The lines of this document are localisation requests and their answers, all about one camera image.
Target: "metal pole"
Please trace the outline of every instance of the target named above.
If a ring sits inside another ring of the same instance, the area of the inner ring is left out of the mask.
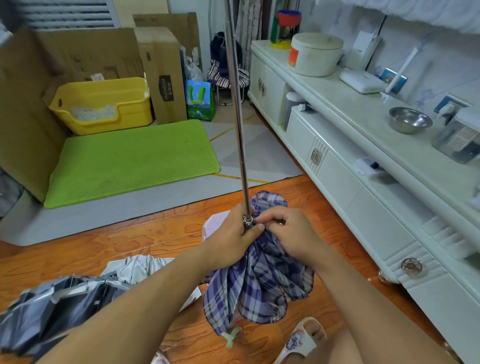
[[[239,66],[237,62],[237,47],[233,37],[233,7],[231,0],[224,0],[225,11],[225,41],[227,47],[228,75],[230,77],[230,90],[232,92],[233,110],[235,112],[235,129],[237,130],[237,141],[239,145],[240,176],[245,200],[246,214],[243,217],[243,224],[248,230],[253,226],[253,216],[250,212],[250,199],[248,196],[247,166],[245,164],[245,145],[243,143],[243,124],[241,116]]]

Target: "container lid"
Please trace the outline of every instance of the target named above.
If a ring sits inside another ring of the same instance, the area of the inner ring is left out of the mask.
[[[304,102],[305,100],[302,98],[302,96],[300,96],[299,94],[297,94],[296,92],[289,92],[287,93],[287,99],[290,100],[290,101],[295,101],[295,102]]]
[[[469,128],[480,132],[480,106],[474,105],[460,109],[456,113],[455,119]]]
[[[343,47],[343,40],[326,33],[298,33],[292,38],[292,47],[339,49]]]

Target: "cabinet knob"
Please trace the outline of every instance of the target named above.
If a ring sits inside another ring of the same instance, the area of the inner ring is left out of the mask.
[[[312,160],[312,163],[316,163],[319,161],[320,159],[320,150],[318,150],[317,148],[315,148],[312,152],[312,156],[310,157],[310,159]]]
[[[421,261],[416,258],[406,258],[402,260],[400,267],[406,274],[411,276],[419,274],[423,270]]]

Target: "hand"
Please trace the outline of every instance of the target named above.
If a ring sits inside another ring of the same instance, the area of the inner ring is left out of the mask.
[[[315,265],[317,255],[313,252],[325,243],[301,210],[275,206],[264,211],[255,221],[265,224],[280,239],[288,254],[305,265],[310,267]]]
[[[222,225],[201,245],[209,272],[229,267],[238,262],[250,244],[265,230],[263,224],[257,224],[245,232],[244,213],[245,205],[236,205]]]

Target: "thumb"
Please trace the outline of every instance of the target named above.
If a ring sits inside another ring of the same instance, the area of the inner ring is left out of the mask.
[[[243,236],[242,240],[245,242],[245,244],[250,245],[257,239],[262,232],[265,230],[265,225],[264,224],[257,224],[250,230],[248,230]]]
[[[266,223],[266,226],[277,238],[282,240],[281,236],[282,236],[282,231],[285,228],[284,225],[281,225],[276,221],[270,221]]]

